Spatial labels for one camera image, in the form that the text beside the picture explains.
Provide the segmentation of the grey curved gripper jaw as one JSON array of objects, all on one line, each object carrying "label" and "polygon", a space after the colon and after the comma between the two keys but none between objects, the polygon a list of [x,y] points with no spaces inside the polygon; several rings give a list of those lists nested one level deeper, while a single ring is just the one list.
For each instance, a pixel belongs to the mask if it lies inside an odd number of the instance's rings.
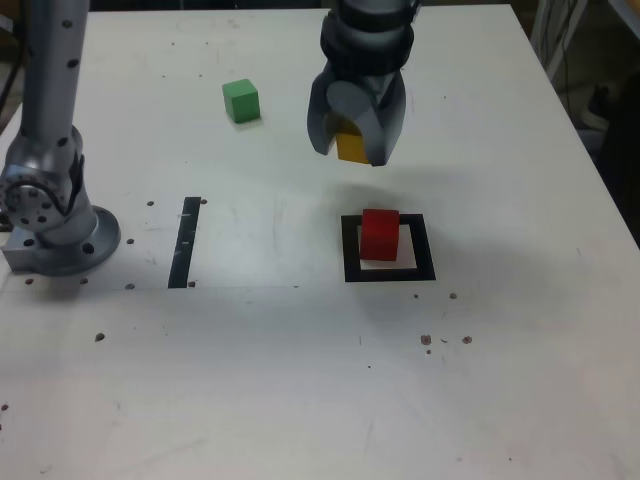
[{"label": "grey curved gripper jaw", "polygon": [[396,107],[331,107],[337,117],[335,140],[338,158],[383,167],[393,152],[404,122],[406,92],[402,75],[401,103]]},{"label": "grey curved gripper jaw", "polygon": [[307,132],[314,150],[327,155],[335,138],[335,118],[327,101],[328,87],[335,80],[330,67],[325,67],[315,78],[307,112]]}]

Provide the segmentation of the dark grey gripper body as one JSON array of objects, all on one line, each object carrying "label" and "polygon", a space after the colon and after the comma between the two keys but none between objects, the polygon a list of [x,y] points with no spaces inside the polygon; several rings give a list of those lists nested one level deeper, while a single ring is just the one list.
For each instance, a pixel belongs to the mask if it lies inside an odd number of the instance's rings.
[{"label": "dark grey gripper body", "polygon": [[401,103],[401,82],[396,73],[366,76],[329,68],[328,78],[331,107],[396,107]]}]

